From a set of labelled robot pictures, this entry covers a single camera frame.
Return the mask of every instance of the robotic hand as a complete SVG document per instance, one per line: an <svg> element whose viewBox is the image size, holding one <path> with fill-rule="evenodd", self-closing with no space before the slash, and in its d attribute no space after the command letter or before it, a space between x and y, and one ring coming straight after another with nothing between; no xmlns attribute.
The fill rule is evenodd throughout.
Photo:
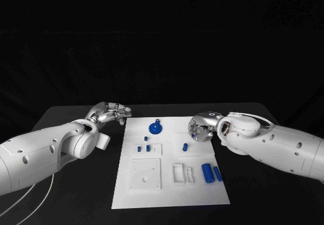
<svg viewBox="0 0 324 225"><path fill-rule="evenodd" d="M66 163L85 158L95 147L105 149L109 136L99 133L105 123L123 125L131 109L115 103L97 103L85 119L25 133L0 145L0 196L36 184Z"/></svg>
<svg viewBox="0 0 324 225"><path fill-rule="evenodd" d="M254 118L269 123L262 126ZM240 155L273 168L318 180L324 180L324 141L319 137L273 125L259 116L216 112L198 113L188 122L188 135L207 141L216 132L221 145Z"/></svg>

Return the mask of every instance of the white cable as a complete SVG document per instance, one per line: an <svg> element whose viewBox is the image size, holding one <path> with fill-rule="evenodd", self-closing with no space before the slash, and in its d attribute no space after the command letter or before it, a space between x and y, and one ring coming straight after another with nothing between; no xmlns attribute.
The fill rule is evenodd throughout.
<svg viewBox="0 0 324 225"><path fill-rule="evenodd" d="M229 114L231 114L231 113L237 113L237 114L240 114L240 115L252 116L252 117L259 118L260 120L266 121L266 122L269 123L270 126L275 125L269 120L266 120L266 119L265 119L263 117L260 117L260 116L256 116L256 115L252 115L252 114L247 114L247 113L240 113L240 112L230 112Z"/></svg>
<svg viewBox="0 0 324 225"><path fill-rule="evenodd" d="M44 198L43 198L43 200L41 200L41 202L40 202L40 204L38 204L38 206L37 206L37 208L36 208L36 210L38 209L38 207L41 206L41 203L44 202L44 200L46 200L46 197L47 197L47 195L49 195L49 192L50 192L50 188L51 188L51 184L53 184L53 182L50 182L50 186L49 186L49 190L47 190L47 194L46 194L46 196L44 196Z"/></svg>
<svg viewBox="0 0 324 225"><path fill-rule="evenodd" d="M18 201L8 207L8 209L0 214L0 217L5 214L5 212L14 207L14 205L23 200L23 198L25 197L25 195L28 194L28 192L31 191L31 188L34 187L34 185L28 188L28 191L24 193L23 197L18 199Z"/></svg>

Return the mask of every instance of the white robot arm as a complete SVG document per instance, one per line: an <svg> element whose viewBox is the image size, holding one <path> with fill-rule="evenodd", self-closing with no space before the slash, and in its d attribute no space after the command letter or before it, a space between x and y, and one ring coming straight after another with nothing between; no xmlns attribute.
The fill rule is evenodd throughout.
<svg viewBox="0 0 324 225"><path fill-rule="evenodd" d="M240 155L273 168L299 176L324 180L322 139L299 130L273 125L262 126L253 115L216 112L198 113L188 123L188 135L197 141L207 141L217 133L221 145Z"/></svg>
<svg viewBox="0 0 324 225"><path fill-rule="evenodd" d="M99 133L105 123L131 116L131 109L97 103L85 119L25 133L0 145L0 195L36 184L66 163L85 158L93 148L105 149L109 136Z"/></svg>

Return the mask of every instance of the table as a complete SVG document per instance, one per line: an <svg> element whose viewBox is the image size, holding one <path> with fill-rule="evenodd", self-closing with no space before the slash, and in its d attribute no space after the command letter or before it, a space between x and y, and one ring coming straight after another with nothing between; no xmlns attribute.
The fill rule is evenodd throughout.
<svg viewBox="0 0 324 225"><path fill-rule="evenodd" d="M33 131L59 126L83 118L90 105L53 106L40 118ZM193 116L203 111L226 115L250 113L269 119L267 109L259 103L214 103L175 105L129 105L132 117ZM112 210L112 196L119 165L125 126L108 123L100 132L110 136L106 150L95 148L85 159L70 162L54 174L51 191L41 207L23 224L208 224L208 223L301 223L324 221L324 185L319 181L285 173L217 146L216 159L221 170L230 205L187 206ZM24 200L0 218L0 224L15 224L37 207L51 178L44 179ZM21 197L27 188L0 196L0 212Z"/></svg>

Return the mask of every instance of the black curtain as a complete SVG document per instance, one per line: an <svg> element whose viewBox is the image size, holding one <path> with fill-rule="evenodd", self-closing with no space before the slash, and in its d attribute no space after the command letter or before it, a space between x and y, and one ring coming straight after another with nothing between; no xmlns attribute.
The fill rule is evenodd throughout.
<svg viewBox="0 0 324 225"><path fill-rule="evenodd" d="M321 1L2 7L1 137L54 105L259 102L324 136Z"/></svg>

